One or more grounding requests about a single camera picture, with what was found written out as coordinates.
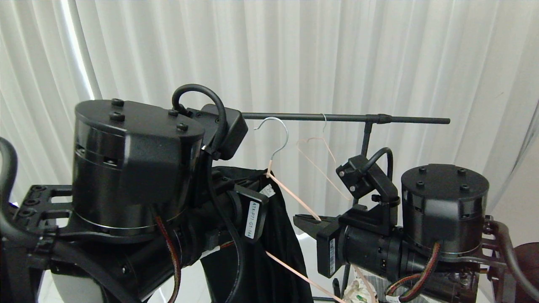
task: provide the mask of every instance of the white cable label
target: white cable label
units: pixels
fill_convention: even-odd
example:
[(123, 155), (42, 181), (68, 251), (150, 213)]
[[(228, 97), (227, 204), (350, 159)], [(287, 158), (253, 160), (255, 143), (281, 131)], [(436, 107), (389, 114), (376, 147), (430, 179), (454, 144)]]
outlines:
[(249, 211), (247, 212), (247, 224), (245, 225), (245, 237), (254, 239), (254, 234), (257, 228), (258, 209), (260, 205), (255, 201), (251, 201), (249, 204)]
[(385, 300), (389, 303), (400, 303), (399, 297), (393, 297), (391, 295), (386, 295)]
[(271, 187), (271, 184), (268, 184), (266, 185), (266, 187), (262, 188), (260, 193), (268, 198), (271, 198), (273, 195), (275, 195), (275, 191), (273, 190), (273, 187)]
[(335, 238), (329, 241), (329, 274), (335, 272)]

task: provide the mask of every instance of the white curtain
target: white curtain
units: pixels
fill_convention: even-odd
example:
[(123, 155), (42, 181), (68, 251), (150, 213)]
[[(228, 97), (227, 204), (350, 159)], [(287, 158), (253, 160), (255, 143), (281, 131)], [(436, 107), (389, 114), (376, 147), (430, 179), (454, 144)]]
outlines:
[[(194, 82), (244, 112), (451, 118), (374, 125), (368, 154), (393, 150), (398, 187), (405, 170), (427, 163), (483, 173), (491, 210), (538, 128), (537, 16), (537, 1), (1, 1), (0, 135), (19, 153), (12, 199), (30, 184), (71, 182), (79, 101), (170, 108), (174, 89)], [(258, 123), (218, 164), (267, 166), (284, 131), (268, 123), (255, 132)], [(277, 177), (319, 214), (348, 209), (296, 149), (322, 136), (323, 122), (286, 125)], [(328, 123), (337, 164), (360, 152), (362, 133), (361, 123)], [(322, 144), (302, 147), (339, 184)], [(290, 215), (305, 213), (286, 198)]]

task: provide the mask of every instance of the curtain fold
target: curtain fold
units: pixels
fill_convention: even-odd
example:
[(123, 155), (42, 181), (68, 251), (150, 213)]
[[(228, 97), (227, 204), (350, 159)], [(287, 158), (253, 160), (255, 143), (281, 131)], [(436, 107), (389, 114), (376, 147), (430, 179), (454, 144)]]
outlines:
[[(210, 87), (227, 107), (241, 111), (451, 118), (450, 125), (374, 125), (369, 155), (393, 149), (398, 187), (405, 170), (424, 163), (455, 163), (483, 173), (491, 183), (489, 210), (535, 134), (530, 125), (539, 95), (537, 2), (0, 6), (0, 134), (20, 154), (15, 200), (32, 183), (70, 183), (77, 102), (94, 96), (168, 108), (174, 89), (189, 82)], [(181, 102), (199, 108), (209, 100), (193, 93)], [(254, 132), (258, 123), (248, 122), (251, 130), (227, 165), (267, 165), (284, 131), (269, 123)], [(295, 145), (324, 135), (341, 163), (360, 152), (363, 124), (330, 122), (324, 133), (321, 122), (286, 124), (291, 140), (275, 159), (277, 176), (318, 213), (346, 210), (348, 201)], [(302, 150), (340, 183), (320, 142)], [(291, 214), (303, 212), (293, 200), (288, 203)]]

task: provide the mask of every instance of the cylindrical motor housing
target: cylindrical motor housing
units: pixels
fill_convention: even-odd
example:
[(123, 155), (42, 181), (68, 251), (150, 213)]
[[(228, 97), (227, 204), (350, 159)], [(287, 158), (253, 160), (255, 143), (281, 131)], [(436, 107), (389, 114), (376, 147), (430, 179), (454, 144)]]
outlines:
[(420, 250), (441, 242), (444, 257), (479, 248), (488, 181), (451, 164), (429, 164), (402, 176), (404, 234)]
[(204, 128), (160, 107), (123, 100), (77, 105), (73, 210), (117, 235), (153, 226), (150, 204), (170, 220), (191, 191)]

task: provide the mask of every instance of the clothes hanger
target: clothes hanger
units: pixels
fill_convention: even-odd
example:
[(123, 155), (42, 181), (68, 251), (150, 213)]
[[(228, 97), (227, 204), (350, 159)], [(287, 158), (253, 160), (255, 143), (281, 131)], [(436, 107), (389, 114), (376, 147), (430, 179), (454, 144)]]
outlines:
[(328, 142), (326, 141), (326, 138), (324, 136), (324, 131), (326, 130), (326, 125), (328, 124), (328, 119), (326, 118), (326, 115), (325, 114), (321, 114), (322, 116), (324, 116), (324, 127), (322, 128), (322, 137), (310, 137), (308, 139), (301, 139), (301, 140), (298, 140), (296, 142), (296, 148), (298, 149), (298, 151), (322, 174), (324, 175), (324, 177), (326, 177), (326, 180), (341, 194), (341, 196), (347, 200), (347, 201), (352, 201), (352, 195), (345, 195), (338, 187), (337, 185), (331, 181), (328, 177), (328, 175), (326, 173), (324, 173), (324, 171), (318, 166), (316, 165), (313, 160), (311, 160), (304, 152), (303, 150), (301, 150), (300, 146), (299, 146), (299, 143), (300, 142), (304, 142), (304, 143), (309, 143), (310, 140), (322, 140), (324, 142), (324, 144), (326, 145), (326, 149), (328, 150), (329, 154), (331, 155), (331, 157), (333, 158), (333, 162), (335, 163), (335, 168), (337, 168), (337, 161), (335, 160), (335, 156), (333, 155), (333, 153), (331, 152), (331, 149), (329, 148), (329, 145), (328, 145)]
[(271, 166), (272, 166), (272, 163), (273, 163), (273, 157), (275, 157), (275, 154), (277, 152), (279, 152), (280, 150), (282, 150), (286, 144), (288, 144), (288, 128), (286, 127), (286, 124), (279, 118), (275, 118), (275, 117), (267, 117), (265, 118), (264, 120), (262, 120), (262, 122), (260, 123), (260, 125), (258, 127), (255, 127), (254, 130), (257, 130), (257, 129), (260, 129), (260, 127), (267, 121), (267, 120), (276, 120), (276, 121), (279, 121), (281, 122), (282, 126), (285, 128), (286, 130), (286, 141), (285, 141), (285, 144), (283, 144), (283, 146), (281, 146), (280, 148), (276, 149), (273, 154), (271, 155), (271, 157), (269, 158), (269, 163), (268, 163), (268, 170), (266, 172), (266, 177), (267, 178), (271, 178), (275, 183), (277, 183), (277, 185), (281, 188), (283, 188), (289, 195), (291, 195), (298, 203), (301, 204), (301, 206), (303, 206), (316, 220), (318, 221), (322, 221), (322, 219), (320, 219), (320, 216), (318, 216), (305, 202), (303, 202), (302, 199), (300, 199), (296, 194), (294, 194), (288, 187), (286, 187), (281, 181), (279, 181), (275, 176), (273, 176), (271, 174)]

